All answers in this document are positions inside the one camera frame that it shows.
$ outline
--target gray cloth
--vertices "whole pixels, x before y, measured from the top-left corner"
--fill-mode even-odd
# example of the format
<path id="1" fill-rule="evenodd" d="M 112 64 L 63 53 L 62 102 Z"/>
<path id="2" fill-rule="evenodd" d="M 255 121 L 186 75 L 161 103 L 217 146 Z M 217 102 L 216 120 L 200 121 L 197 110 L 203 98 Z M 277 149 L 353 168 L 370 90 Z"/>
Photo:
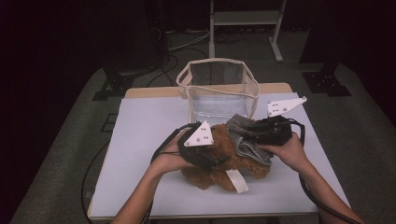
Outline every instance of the gray cloth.
<path id="1" fill-rule="evenodd" d="M 237 155 L 251 158 L 264 165 L 271 165 L 271 158 L 273 157 L 271 152 L 257 148 L 254 142 L 245 140 L 242 137 L 250 133 L 248 128 L 255 124 L 255 122 L 253 119 L 234 115 L 227 121 L 228 134 L 233 140 Z"/>

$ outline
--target person's left arm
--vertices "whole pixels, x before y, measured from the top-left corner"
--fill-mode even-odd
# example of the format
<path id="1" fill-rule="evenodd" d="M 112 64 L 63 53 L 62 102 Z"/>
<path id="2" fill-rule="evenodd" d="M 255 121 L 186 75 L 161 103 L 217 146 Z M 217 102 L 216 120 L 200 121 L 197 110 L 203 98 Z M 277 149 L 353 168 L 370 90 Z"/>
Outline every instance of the person's left arm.
<path id="1" fill-rule="evenodd" d="M 177 140 L 184 132 L 175 137 L 163 152 L 178 152 Z M 155 191 L 164 174 L 191 166 L 178 154 L 160 154 L 148 167 L 134 192 L 112 220 L 113 223 L 140 224 L 153 201 Z"/>

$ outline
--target floor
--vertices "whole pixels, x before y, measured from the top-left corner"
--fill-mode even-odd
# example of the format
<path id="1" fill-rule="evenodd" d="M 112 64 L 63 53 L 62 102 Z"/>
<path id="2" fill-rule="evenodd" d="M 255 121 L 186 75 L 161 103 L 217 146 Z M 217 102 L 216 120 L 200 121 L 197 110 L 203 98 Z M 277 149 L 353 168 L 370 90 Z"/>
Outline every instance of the floor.
<path id="1" fill-rule="evenodd" d="M 351 96 L 312 93 L 302 72 L 321 64 L 299 64 L 308 32 L 281 32 L 278 45 L 284 58 L 277 63 L 268 43 L 271 32 L 228 35 L 218 39 L 216 56 L 244 61 L 260 82 L 287 82 L 308 98 L 305 111 L 346 193 L 351 207 L 367 223 L 396 220 L 396 130 L 363 88 L 359 77 L 342 64 L 335 75 Z M 199 34 L 169 34 L 171 48 Z M 138 77 L 134 88 L 170 86 L 192 60 L 208 55 L 207 42 L 171 52 L 163 66 Z M 92 74 L 59 131 L 35 181 L 11 223 L 89 223 L 84 216 L 106 155 L 121 96 L 93 101 L 106 81 L 102 69 Z M 266 223 L 264 218 L 214 219 L 212 223 Z M 210 223 L 209 220 L 160 220 L 162 223 Z M 318 223 L 317 216 L 282 217 L 280 223 Z"/>

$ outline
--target mesh basket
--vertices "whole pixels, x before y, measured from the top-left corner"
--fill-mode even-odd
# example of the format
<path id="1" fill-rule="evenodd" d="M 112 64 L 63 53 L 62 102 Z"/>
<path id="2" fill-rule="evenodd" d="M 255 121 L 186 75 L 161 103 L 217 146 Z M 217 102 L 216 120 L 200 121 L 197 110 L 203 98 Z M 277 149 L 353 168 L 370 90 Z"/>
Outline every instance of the mesh basket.
<path id="1" fill-rule="evenodd" d="M 230 59 L 191 61 L 177 76 L 182 98 L 188 99 L 189 122 L 224 123 L 234 114 L 251 118 L 260 87 L 245 63 Z"/>

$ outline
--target brown fur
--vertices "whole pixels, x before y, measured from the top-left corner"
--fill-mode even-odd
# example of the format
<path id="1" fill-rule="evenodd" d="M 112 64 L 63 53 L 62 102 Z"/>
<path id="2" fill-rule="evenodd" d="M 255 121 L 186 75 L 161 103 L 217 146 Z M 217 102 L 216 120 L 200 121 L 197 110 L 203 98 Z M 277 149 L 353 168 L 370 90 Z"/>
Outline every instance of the brown fur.
<path id="1" fill-rule="evenodd" d="M 193 185 L 200 189 L 207 189 L 210 185 L 217 184 L 228 191 L 236 191 L 230 178 L 225 173 L 228 170 L 248 170 L 256 179 L 262 179 L 270 171 L 269 165 L 263 165 L 250 158 L 240 157 L 236 154 L 232 140 L 230 139 L 226 124 L 213 126 L 213 139 L 215 143 L 209 148 L 212 149 L 212 155 L 216 158 L 228 156 L 223 164 L 216 166 L 212 172 L 207 172 L 199 167 L 183 168 L 181 173 Z"/>

